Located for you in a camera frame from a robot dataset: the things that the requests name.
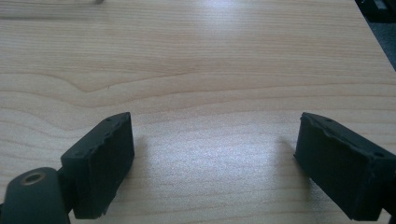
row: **small dark object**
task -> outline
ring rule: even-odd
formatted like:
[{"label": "small dark object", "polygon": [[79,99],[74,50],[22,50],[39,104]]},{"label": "small dark object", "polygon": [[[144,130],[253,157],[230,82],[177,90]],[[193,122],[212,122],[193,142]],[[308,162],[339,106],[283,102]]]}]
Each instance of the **small dark object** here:
[{"label": "small dark object", "polygon": [[396,156],[334,120],[303,113],[295,158],[346,215],[396,215]]},{"label": "small dark object", "polygon": [[61,157],[63,167],[38,168],[13,179],[0,206],[1,224],[70,223],[106,212],[132,166],[131,116],[100,122]]}]

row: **black object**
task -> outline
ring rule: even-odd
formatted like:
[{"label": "black object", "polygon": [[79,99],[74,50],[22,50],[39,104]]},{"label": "black object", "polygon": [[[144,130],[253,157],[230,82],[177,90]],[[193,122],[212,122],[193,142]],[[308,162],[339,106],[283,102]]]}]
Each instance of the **black object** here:
[{"label": "black object", "polygon": [[396,215],[396,156],[332,119],[303,113],[295,158],[346,215]]},{"label": "black object", "polygon": [[132,166],[130,113],[100,122],[61,157],[63,167],[38,168],[13,179],[0,206],[1,224],[70,223],[97,218],[114,199]]}]

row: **wood grain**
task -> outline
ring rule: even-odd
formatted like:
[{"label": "wood grain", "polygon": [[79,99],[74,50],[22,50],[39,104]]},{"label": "wood grain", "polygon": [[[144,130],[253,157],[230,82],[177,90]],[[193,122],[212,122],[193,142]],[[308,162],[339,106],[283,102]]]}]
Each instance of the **wood grain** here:
[{"label": "wood grain", "polygon": [[395,77],[351,0],[0,1],[0,201],[130,111],[132,171],[72,223],[353,223],[296,164],[299,117],[396,153]]}]

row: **black plastic part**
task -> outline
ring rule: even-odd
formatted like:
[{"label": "black plastic part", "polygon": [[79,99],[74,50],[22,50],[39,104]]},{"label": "black plastic part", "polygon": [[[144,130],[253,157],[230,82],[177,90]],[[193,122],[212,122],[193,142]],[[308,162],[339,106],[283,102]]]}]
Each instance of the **black plastic part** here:
[{"label": "black plastic part", "polygon": [[100,122],[61,157],[66,186],[74,184],[76,218],[97,218],[116,196],[132,166],[134,142],[130,113]]},{"label": "black plastic part", "polygon": [[1,224],[14,223],[70,223],[56,170],[38,168],[8,184]]},{"label": "black plastic part", "polygon": [[351,219],[378,220],[394,191],[396,156],[334,120],[303,113],[294,156]]}]

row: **wooden table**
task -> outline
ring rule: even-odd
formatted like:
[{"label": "wooden table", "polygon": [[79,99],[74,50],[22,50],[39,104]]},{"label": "wooden table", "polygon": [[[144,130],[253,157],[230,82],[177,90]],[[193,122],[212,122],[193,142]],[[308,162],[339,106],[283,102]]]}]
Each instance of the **wooden table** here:
[{"label": "wooden table", "polygon": [[396,74],[352,0],[18,1],[0,2],[1,202],[124,111],[133,169],[72,223],[351,223],[293,158],[303,111],[396,153]]}]

